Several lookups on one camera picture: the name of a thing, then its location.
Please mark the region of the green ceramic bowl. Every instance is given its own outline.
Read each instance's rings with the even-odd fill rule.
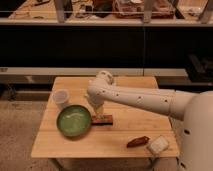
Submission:
[[[68,137],[80,136],[86,133],[90,126],[90,112],[81,105],[71,105],[64,108],[57,118],[58,130]]]

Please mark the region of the table top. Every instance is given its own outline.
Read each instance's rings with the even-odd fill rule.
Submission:
[[[54,5],[54,0],[51,0],[49,3],[34,6],[37,3],[36,0],[26,0],[16,11],[14,11],[9,19],[27,19],[28,21],[34,21],[36,19],[47,19],[47,20],[56,20],[57,14]],[[77,25],[101,25],[101,26],[111,26],[111,25],[121,25],[121,26],[138,26],[142,24],[140,18],[118,18],[113,13],[109,14],[104,18],[96,17],[91,15],[85,18],[77,18],[76,14],[79,12],[80,6],[82,4],[92,5],[93,1],[81,1],[73,3],[72,15],[67,19],[68,23],[77,24]],[[163,19],[163,23],[170,23],[171,19]]]
[[[94,111],[84,98],[89,80],[94,77],[57,77],[52,91],[67,89],[71,104],[81,104]],[[115,77],[119,86],[157,88],[154,77]],[[179,149],[168,117],[113,102],[105,102],[104,113],[113,115],[113,126],[92,126],[79,139],[64,137],[56,126],[59,109],[49,98],[31,156],[39,158],[122,158],[153,157],[145,146],[126,148],[138,137],[148,136],[152,141],[160,135],[169,141],[169,148],[159,157],[176,157]]]

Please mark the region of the concrete floor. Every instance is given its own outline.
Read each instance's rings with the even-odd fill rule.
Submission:
[[[55,171],[48,159],[30,156],[38,131],[48,93],[18,93],[16,100],[8,101],[7,92],[0,98],[0,171]],[[180,144],[180,122],[172,121]],[[141,171],[147,159],[60,159],[73,171]],[[155,171],[176,171],[176,159],[160,160]]]

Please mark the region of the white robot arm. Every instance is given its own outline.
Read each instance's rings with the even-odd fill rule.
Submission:
[[[94,108],[108,100],[184,120],[179,171],[212,171],[213,91],[196,94],[118,87],[109,72],[101,71],[90,82],[87,93]]]

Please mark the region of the white mug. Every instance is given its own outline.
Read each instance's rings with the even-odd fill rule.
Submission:
[[[52,100],[58,106],[60,110],[69,106],[70,94],[66,89],[58,89],[52,93]]]

